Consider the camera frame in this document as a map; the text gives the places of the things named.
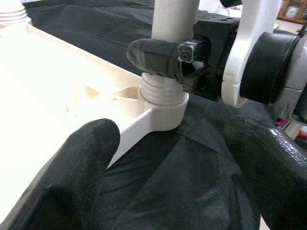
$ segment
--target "white threaded pipe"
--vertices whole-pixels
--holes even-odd
[[[30,23],[26,10],[18,0],[0,0],[0,26]]]
[[[182,43],[193,36],[200,0],[155,0],[152,39]],[[181,103],[186,93],[174,79],[144,73],[141,96],[150,103],[169,106]]]

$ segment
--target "screw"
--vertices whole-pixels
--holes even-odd
[[[183,61],[188,61],[189,60],[189,54],[188,53],[186,53],[186,52],[184,52],[184,53],[182,53],[181,54],[181,60],[183,60]]]

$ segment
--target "white pole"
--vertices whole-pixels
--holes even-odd
[[[152,39],[182,43],[190,40],[200,0],[155,0]],[[141,97],[150,103],[171,106],[181,103],[186,93],[174,79],[144,73]]]

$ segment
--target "black tablecloth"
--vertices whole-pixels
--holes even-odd
[[[46,0],[26,8],[39,29],[140,74],[126,47],[150,37],[153,4]],[[238,114],[273,123],[259,103],[235,109],[191,95],[178,128],[148,134],[107,171],[91,229],[258,230],[259,212],[222,133]]]

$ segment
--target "textured rubber gripper pad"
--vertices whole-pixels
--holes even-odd
[[[87,229],[119,141],[119,129],[108,119],[75,131],[40,170],[0,230]]]
[[[271,230],[307,229],[307,155],[282,130],[236,116],[226,144]]]

